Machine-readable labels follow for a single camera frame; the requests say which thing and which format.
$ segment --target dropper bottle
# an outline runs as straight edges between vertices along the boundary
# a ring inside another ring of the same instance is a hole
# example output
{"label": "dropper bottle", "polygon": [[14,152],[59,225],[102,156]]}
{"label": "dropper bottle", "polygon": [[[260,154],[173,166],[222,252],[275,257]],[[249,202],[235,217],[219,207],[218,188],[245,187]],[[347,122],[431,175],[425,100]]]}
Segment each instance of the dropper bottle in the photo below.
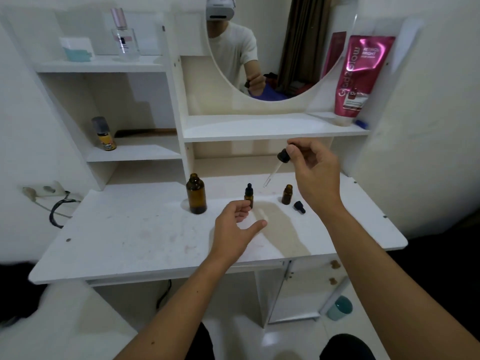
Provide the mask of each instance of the dropper bottle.
{"label": "dropper bottle", "polygon": [[273,170],[272,174],[270,174],[267,178],[267,180],[265,181],[265,183],[263,184],[263,188],[267,187],[268,186],[268,183],[270,183],[270,181],[272,180],[273,176],[275,175],[275,173],[280,169],[280,167],[282,166],[283,163],[288,163],[290,162],[290,155],[289,153],[287,153],[287,150],[286,149],[283,149],[281,152],[279,152],[276,157],[278,158],[279,162],[278,164],[275,166],[275,169]]}
{"label": "dropper bottle", "polygon": [[245,188],[245,197],[243,199],[250,201],[250,208],[254,207],[254,189],[251,183]]}

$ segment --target teal cup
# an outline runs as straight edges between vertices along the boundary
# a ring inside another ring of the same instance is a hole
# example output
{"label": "teal cup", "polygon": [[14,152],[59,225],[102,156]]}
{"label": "teal cup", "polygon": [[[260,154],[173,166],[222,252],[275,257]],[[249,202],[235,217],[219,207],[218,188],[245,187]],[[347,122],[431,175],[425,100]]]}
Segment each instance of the teal cup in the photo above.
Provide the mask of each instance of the teal cup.
{"label": "teal cup", "polygon": [[353,311],[352,302],[346,296],[340,296],[327,312],[328,318],[338,321],[340,318],[350,315]]}

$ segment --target bottle label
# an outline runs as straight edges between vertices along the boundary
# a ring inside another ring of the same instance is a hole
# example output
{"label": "bottle label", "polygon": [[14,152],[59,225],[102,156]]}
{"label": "bottle label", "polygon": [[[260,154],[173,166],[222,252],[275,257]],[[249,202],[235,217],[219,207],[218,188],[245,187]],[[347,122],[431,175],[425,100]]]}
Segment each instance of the bottle label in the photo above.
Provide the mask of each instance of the bottle label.
{"label": "bottle label", "polygon": [[110,134],[105,136],[99,136],[98,138],[102,142],[103,148],[105,150],[113,150],[117,147],[117,144],[115,144]]}
{"label": "bottle label", "polygon": [[131,36],[115,36],[115,41],[123,53],[128,53],[130,50],[135,51],[135,43]]}

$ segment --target amber glass bottle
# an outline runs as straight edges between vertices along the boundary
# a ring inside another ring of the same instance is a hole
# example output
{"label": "amber glass bottle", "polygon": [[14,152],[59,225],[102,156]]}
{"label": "amber glass bottle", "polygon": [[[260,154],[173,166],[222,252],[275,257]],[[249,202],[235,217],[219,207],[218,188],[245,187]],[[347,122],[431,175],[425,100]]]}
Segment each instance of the amber glass bottle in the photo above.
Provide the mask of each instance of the amber glass bottle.
{"label": "amber glass bottle", "polygon": [[293,195],[293,187],[291,184],[287,184],[283,190],[282,203],[284,205],[290,205]]}
{"label": "amber glass bottle", "polygon": [[254,207],[254,189],[251,183],[245,188],[245,197],[243,199],[250,201],[250,208]]}
{"label": "amber glass bottle", "polygon": [[195,173],[190,174],[187,182],[187,195],[191,213],[199,215],[207,211],[205,184]]}

